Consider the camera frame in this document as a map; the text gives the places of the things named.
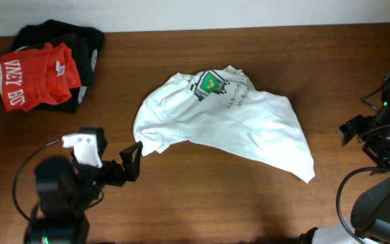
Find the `white printed t-shirt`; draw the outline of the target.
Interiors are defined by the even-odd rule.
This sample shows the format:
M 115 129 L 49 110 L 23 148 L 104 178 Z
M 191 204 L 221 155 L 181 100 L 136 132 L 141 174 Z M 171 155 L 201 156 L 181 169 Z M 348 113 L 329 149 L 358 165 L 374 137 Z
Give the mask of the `white printed t-shirt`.
M 142 102 L 133 136 L 144 156 L 193 142 L 290 172 L 308 183 L 314 160 L 288 98 L 255 89 L 228 66 L 176 73 Z

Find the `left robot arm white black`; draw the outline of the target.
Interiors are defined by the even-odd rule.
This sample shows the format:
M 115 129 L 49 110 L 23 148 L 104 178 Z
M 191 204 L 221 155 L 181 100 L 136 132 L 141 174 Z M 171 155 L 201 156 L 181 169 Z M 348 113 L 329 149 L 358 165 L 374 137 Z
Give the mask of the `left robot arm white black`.
M 84 127 L 61 141 L 71 156 L 49 157 L 35 167 L 39 202 L 31 211 L 25 243 L 86 243 L 90 224 L 85 212 L 104 198 L 104 187 L 122 187 L 139 177 L 141 142 L 120 151 L 117 163 L 102 158 L 108 142 L 101 127 Z

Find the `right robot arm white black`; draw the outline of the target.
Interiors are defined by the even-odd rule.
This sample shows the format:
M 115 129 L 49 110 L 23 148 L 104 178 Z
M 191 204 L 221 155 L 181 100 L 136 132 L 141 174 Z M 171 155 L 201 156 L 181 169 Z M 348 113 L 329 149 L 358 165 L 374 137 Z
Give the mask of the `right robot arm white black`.
M 362 150 L 374 162 L 347 174 L 336 194 L 339 225 L 312 228 L 296 239 L 296 243 L 390 243 L 390 75 L 376 89 L 382 105 L 375 115 L 358 115 L 339 127 L 341 144 L 352 138 L 362 144 Z M 346 183 L 354 176 L 388 174 L 388 178 L 363 192 L 355 201 L 351 217 L 345 220 L 341 211 L 341 196 Z

